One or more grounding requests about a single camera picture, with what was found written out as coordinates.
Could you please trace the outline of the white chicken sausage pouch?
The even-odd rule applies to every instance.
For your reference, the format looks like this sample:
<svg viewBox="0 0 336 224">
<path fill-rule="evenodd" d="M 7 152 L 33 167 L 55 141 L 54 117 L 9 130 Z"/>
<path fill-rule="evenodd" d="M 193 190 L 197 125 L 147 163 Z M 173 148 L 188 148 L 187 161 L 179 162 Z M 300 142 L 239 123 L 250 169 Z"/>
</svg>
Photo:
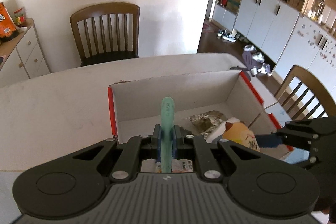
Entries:
<svg viewBox="0 0 336 224">
<path fill-rule="evenodd" d="M 191 173 L 193 172 L 193 163 L 187 159 L 173 159 L 171 163 L 172 173 Z M 141 172 L 161 173 L 161 163 L 155 159 L 146 159 L 142 161 Z"/>
</svg>

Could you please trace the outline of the white wall cabinet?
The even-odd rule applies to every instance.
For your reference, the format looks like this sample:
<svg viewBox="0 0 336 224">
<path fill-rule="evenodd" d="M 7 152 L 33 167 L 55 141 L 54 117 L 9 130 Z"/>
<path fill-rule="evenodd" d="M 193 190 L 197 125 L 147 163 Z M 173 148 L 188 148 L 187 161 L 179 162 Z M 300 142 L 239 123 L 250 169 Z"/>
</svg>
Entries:
<svg viewBox="0 0 336 224">
<path fill-rule="evenodd" d="M 328 89 L 335 88 L 335 38 L 303 14 L 305 0 L 241 0 L 234 30 L 274 64 L 284 79 L 293 65 L 304 67 Z"/>
</svg>

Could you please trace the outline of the wooden chair far side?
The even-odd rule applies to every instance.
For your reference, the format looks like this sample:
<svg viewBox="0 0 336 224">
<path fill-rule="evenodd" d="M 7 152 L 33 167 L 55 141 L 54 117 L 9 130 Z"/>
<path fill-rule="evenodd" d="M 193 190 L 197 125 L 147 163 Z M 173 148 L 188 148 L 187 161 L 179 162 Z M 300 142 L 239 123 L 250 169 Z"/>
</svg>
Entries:
<svg viewBox="0 0 336 224">
<path fill-rule="evenodd" d="M 85 7 L 70 16 L 81 66 L 138 57 L 140 7 L 108 2 Z"/>
</svg>

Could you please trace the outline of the wooden chair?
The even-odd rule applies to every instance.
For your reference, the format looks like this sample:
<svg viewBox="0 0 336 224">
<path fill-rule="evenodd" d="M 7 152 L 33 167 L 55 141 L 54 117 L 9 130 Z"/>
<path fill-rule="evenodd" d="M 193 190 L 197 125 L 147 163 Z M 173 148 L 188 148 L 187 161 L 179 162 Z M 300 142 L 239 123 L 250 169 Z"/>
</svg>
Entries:
<svg viewBox="0 0 336 224">
<path fill-rule="evenodd" d="M 70 16 L 81 66 L 138 57 L 140 7 L 108 2 L 85 7 Z"/>
<path fill-rule="evenodd" d="M 324 85 L 310 71 L 294 65 L 276 91 L 291 120 L 335 116 L 335 101 Z"/>
</svg>

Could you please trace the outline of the dark blue tissue pack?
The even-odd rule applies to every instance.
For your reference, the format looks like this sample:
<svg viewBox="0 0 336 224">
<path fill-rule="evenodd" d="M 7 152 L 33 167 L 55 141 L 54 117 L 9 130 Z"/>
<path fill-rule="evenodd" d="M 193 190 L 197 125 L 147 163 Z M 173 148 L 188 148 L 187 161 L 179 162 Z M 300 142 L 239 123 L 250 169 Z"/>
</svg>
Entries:
<svg viewBox="0 0 336 224">
<path fill-rule="evenodd" d="M 238 122 L 240 122 L 240 120 L 234 117 L 230 118 L 229 120 L 223 121 L 216 129 L 214 129 L 214 131 L 212 131 L 212 133 L 205 137 L 206 142 L 212 143 L 216 138 L 222 136 L 226 131 L 227 123 L 233 124 Z"/>
</svg>

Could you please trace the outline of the white drawer sideboard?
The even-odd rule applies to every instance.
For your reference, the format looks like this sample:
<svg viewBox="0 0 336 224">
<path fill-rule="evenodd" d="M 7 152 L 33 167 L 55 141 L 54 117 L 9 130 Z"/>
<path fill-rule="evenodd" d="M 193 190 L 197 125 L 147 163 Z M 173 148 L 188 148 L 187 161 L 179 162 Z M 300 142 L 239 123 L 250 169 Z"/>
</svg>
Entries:
<svg viewBox="0 0 336 224">
<path fill-rule="evenodd" d="M 1 44 L 1 87 L 50 74 L 35 23 L 28 18 L 24 31 Z"/>
</svg>

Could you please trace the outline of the teal green toothbrush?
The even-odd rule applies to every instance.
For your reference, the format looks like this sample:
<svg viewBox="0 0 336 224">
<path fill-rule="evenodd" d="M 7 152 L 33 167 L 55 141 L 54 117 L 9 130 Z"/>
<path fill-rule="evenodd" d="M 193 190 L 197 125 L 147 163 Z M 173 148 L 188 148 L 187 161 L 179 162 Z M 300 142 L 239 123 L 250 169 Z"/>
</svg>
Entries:
<svg viewBox="0 0 336 224">
<path fill-rule="evenodd" d="M 161 103 L 161 171 L 171 173 L 173 154 L 174 100 L 165 97 Z"/>
</svg>

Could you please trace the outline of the silver brown snack bag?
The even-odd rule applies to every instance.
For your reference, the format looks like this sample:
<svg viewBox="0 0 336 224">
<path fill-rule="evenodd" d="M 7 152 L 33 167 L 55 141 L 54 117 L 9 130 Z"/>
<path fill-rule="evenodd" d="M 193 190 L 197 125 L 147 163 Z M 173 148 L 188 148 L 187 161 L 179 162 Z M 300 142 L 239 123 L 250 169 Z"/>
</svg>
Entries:
<svg viewBox="0 0 336 224">
<path fill-rule="evenodd" d="M 223 122 L 225 115 L 217 110 L 192 115 L 188 118 L 193 126 L 193 134 L 196 136 L 207 137 L 216 130 Z"/>
</svg>

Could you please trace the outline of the purple phone stand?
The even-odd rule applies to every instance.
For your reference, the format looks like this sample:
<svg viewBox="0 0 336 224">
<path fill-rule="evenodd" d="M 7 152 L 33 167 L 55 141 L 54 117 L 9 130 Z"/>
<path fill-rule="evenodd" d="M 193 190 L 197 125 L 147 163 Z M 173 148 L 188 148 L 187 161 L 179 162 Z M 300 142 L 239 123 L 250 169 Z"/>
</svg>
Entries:
<svg viewBox="0 0 336 224">
<path fill-rule="evenodd" d="M 260 52 L 243 52 L 242 57 L 244 60 L 245 68 L 235 66 L 230 68 L 231 71 L 242 71 L 248 73 L 252 77 L 256 77 L 258 75 L 272 75 L 270 65 L 265 62 L 264 56 Z"/>
</svg>

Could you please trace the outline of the wooden chair right side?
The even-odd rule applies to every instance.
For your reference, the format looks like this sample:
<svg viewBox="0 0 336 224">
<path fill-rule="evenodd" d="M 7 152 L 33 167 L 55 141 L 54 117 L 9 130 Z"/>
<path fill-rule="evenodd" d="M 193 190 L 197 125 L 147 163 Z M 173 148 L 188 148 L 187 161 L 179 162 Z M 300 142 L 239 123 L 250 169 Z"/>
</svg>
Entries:
<svg viewBox="0 0 336 224">
<path fill-rule="evenodd" d="M 276 91 L 291 120 L 335 116 L 335 101 L 324 85 L 310 71 L 294 65 Z"/>
</svg>

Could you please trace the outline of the orange snack bag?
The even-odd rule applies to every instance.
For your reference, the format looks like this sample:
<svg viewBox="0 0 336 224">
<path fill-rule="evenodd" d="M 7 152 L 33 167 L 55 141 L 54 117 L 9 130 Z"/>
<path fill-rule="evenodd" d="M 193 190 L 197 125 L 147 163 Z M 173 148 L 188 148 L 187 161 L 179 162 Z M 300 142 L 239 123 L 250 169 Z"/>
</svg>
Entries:
<svg viewBox="0 0 336 224">
<path fill-rule="evenodd" d="M 0 36 L 1 40 L 7 42 L 17 36 L 18 32 L 15 24 L 3 2 L 0 4 Z"/>
</svg>

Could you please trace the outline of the red cardboard box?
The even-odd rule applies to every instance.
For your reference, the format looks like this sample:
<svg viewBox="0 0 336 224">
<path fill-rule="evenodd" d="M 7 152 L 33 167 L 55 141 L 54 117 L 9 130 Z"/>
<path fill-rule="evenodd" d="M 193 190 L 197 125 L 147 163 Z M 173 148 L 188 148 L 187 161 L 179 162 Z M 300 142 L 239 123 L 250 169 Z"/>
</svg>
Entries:
<svg viewBox="0 0 336 224">
<path fill-rule="evenodd" d="M 120 143 L 152 134 L 161 124 L 161 103 L 174 101 L 174 123 L 197 133 L 190 117 L 219 111 L 223 118 L 237 118 L 255 135 L 280 128 L 277 119 L 265 110 L 260 92 L 240 71 L 189 73 L 112 84 L 108 87 L 113 135 Z"/>
</svg>

